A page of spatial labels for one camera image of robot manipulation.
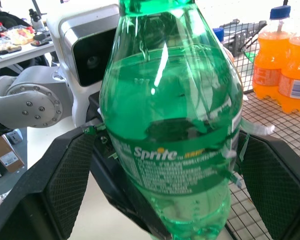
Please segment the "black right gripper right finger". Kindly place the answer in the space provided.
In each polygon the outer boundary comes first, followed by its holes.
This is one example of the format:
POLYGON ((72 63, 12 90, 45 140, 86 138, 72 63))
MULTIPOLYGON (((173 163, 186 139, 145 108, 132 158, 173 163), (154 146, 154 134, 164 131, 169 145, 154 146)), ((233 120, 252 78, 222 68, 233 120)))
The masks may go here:
POLYGON ((274 240, 300 240, 300 157, 283 140, 239 132, 240 172, 274 240))

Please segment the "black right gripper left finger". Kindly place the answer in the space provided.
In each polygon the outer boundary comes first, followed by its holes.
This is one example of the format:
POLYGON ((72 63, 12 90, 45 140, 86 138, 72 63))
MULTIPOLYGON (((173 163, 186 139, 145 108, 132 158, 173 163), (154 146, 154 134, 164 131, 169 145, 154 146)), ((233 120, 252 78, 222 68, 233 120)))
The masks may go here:
POLYGON ((57 137, 0 205, 0 240, 67 240, 86 192, 94 135, 57 137))

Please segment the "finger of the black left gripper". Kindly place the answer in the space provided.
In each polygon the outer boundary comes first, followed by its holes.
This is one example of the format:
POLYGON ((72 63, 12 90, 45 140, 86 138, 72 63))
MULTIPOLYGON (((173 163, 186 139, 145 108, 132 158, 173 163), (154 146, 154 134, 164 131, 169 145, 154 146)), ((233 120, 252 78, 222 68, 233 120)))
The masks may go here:
POLYGON ((90 171, 110 205, 157 239, 172 238, 155 210, 116 159, 108 158, 94 147, 90 171))

